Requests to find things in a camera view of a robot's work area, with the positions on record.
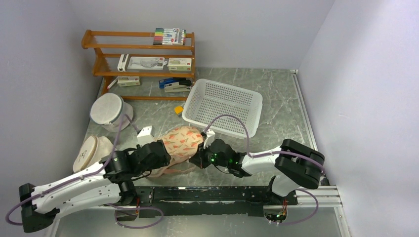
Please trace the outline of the floral pink mesh laundry bag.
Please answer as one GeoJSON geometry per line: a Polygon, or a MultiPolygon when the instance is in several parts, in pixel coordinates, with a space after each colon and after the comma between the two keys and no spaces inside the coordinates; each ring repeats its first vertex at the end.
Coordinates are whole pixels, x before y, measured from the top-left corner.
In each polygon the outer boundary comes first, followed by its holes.
{"type": "Polygon", "coordinates": [[[158,138],[162,140],[170,155],[169,165],[153,169],[149,178],[167,174],[187,174],[195,169],[189,159],[196,154],[198,146],[204,142],[200,131],[191,126],[181,126],[158,138]]]}

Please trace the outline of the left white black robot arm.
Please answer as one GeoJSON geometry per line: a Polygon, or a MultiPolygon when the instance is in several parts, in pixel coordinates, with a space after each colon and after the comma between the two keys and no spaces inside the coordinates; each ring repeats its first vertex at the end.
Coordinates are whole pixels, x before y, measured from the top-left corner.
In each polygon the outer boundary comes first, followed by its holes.
{"type": "Polygon", "coordinates": [[[137,200],[134,179],[169,162],[170,155],[159,140],[112,151],[85,170],[47,185],[24,184],[19,188],[23,230],[37,232],[56,218],[94,206],[131,205],[137,200]]]}

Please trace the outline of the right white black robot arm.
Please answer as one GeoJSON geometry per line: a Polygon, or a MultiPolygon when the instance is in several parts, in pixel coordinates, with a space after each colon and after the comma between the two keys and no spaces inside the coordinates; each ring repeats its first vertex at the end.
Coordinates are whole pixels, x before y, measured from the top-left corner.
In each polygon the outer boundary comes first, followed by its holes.
{"type": "Polygon", "coordinates": [[[223,140],[215,139],[208,146],[200,145],[189,161],[201,169],[210,165],[224,167],[238,178],[275,172],[266,192],[271,204],[279,204],[300,187],[317,189],[325,172],[324,155],[292,139],[259,153],[240,153],[223,140]]]}

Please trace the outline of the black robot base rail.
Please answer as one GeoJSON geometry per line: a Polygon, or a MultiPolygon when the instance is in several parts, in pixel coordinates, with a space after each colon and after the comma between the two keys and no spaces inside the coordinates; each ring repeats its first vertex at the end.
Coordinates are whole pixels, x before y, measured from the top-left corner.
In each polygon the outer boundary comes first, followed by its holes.
{"type": "Polygon", "coordinates": [[[159,208],[165,216],[246,214],[263,217],[265,206],[283,203],[297,205],[296,192],[286,197],[275,195],[267,186],[150,187],[137,186],[135,195],[117,202],[120,206],[139,206],[140,218],[157,217],[159,208]]]}

